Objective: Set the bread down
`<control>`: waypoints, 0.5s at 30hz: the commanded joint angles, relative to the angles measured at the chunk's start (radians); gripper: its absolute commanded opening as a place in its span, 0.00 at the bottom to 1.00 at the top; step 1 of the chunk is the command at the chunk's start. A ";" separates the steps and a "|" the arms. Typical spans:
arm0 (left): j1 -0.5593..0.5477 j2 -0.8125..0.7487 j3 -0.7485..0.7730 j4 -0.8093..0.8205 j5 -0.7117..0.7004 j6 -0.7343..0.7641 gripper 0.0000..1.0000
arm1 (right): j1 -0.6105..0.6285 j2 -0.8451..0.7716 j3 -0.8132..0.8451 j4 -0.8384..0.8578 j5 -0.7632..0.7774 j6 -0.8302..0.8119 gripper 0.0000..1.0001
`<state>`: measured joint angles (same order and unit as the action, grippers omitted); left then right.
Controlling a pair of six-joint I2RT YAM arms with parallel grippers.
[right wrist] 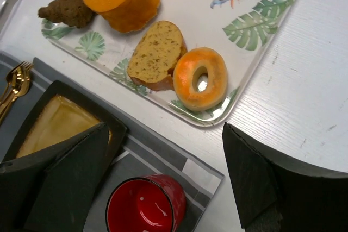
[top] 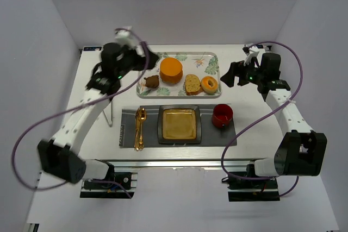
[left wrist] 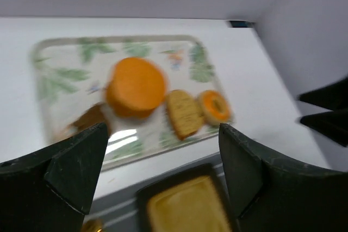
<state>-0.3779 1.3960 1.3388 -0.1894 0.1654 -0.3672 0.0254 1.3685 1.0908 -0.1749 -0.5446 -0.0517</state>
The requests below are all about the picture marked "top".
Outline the round orange cake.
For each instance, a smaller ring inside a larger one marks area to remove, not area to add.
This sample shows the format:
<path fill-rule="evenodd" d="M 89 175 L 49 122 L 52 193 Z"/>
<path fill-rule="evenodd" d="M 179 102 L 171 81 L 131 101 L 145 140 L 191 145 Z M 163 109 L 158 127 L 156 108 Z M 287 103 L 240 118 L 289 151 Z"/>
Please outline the round orange cake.
<path fill-rule="evenodd" d="M 183 66 L 176 58 L 165 58 L 160 63 L 159 75 L 163 82 L 177 84 L 183 76 Z"/>

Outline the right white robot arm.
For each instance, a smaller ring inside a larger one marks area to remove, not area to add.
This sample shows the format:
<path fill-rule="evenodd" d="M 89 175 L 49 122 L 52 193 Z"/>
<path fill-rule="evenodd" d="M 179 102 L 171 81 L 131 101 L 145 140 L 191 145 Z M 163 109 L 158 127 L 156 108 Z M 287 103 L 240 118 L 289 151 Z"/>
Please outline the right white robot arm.
<path fill-rule="evenodd" d="M 248 55 L 246 60 L 232 62 L 220 80 L 228 87 L 255 84 L 265 103 L 274 112 L 283 139 L 274 157 L 253 162 L 253 178 L 266 179 L 282 175 L 317 176 L 321 171 L 327 145 L 323 133 L 317 133 L 304 120 L 294 103 L 290 86 L 280 79 L 281 57 L 264 53 L 261 63 Z"/>

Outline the silver metal tongs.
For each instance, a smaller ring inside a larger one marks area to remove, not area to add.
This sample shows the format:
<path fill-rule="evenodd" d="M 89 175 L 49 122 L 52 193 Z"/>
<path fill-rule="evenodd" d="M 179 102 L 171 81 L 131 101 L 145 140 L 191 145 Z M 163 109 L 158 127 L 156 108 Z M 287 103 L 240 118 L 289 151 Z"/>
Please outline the silver metal tongs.
<path fill-rule="evenodd" d="M 109 105 L 103 110 L 103 116 L 106 120 L 106 123 L 109 127 L 113 127 L 114 125 L 114 107 L 113 107 L 113 99 L 111 98 Z"/>

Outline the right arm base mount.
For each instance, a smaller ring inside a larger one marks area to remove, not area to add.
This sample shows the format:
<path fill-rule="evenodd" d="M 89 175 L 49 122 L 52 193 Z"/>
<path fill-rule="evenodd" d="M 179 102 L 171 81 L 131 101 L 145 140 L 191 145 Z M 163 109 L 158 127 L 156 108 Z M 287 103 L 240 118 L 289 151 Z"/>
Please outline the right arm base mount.
<path fill-rule="evenodd" d="M 227 160 L 224 166 L 229 173 L 247 178 L 256 178 L 252 161 Z M 275 202 L 280 201 L 276 180 L 242 180 L 226 176 L 221 182 L 227 185 L 229 202 Z"/>

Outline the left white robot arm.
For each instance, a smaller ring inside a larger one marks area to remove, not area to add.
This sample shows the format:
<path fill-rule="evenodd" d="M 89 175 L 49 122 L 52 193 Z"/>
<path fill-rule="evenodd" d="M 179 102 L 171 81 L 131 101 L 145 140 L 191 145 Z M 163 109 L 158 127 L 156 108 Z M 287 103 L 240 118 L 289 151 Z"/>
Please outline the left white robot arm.
<path fill-rule="evenodd" d="M 141 43 L 144 56 L 135 48 L 107 43 L 100 53 L 101 61 L 91 72 L 80 107 L 74 109 L 66 123 L 51 137 L 41 140 L 38 154 L 45 173 L 76 184 L 81 180 L 100 180 L 111 183 L 112 165 L 101 160 L 79 157 L 82 143 L 98 116 L 111 103 L 121 87 L 121 79 L 130 71 L 151 70 L 159 60 L 157 54 Z"/>

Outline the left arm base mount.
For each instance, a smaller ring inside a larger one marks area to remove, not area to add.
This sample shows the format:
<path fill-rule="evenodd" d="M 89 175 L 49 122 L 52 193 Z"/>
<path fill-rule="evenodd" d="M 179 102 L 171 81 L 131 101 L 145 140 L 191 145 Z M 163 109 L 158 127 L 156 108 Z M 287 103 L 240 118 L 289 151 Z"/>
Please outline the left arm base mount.
<path fill-rule="evenodd" d="M 138 169 L 127 165 L 127 162 L 109 162 L 113 167 L 106 178 L 99 183 L 84 180 L 80 190 L 80 198 L 91 199 L 131 199 L 135 194 Z"/>

